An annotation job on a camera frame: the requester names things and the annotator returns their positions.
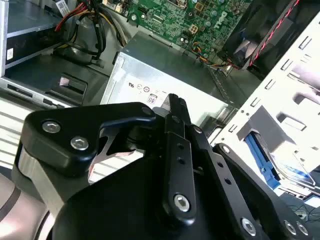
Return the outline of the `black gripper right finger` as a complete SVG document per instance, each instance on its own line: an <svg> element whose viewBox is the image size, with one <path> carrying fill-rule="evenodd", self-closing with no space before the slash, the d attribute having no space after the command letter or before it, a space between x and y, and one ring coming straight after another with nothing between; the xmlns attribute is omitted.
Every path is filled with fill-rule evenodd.
<svg viewBox="0 0 320 240"><path fill-rule="evenodd" d="M179 100L196 161L205 182L216 187L222 219L215 219L227 240L312 240L300 218L227 145L211 147L203 131L191 124L187 104Z"/></svg>

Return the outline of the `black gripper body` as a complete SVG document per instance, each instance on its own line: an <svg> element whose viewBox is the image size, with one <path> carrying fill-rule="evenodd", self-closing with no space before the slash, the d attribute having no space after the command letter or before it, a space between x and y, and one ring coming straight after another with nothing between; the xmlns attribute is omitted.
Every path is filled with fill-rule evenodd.
<svg viewBox="0 0 320 240"><path fill-rule="evenodd" d="M74 195L53 239L220 240L220 198L205 182L187 130L166 127L145 157Z"/></svg>

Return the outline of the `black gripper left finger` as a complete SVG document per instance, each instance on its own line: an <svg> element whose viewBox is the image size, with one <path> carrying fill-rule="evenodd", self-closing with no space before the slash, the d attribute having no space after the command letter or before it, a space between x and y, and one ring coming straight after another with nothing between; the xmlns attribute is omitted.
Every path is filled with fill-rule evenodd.
<svg viewBox="0 0 320 240"><path fill-rule="evenodd" d="M166 128L187 127L180 99L167 96L161 107L165 116L141 102L32 112L15 164L57 219L77 193L145 157Z"/></svg>

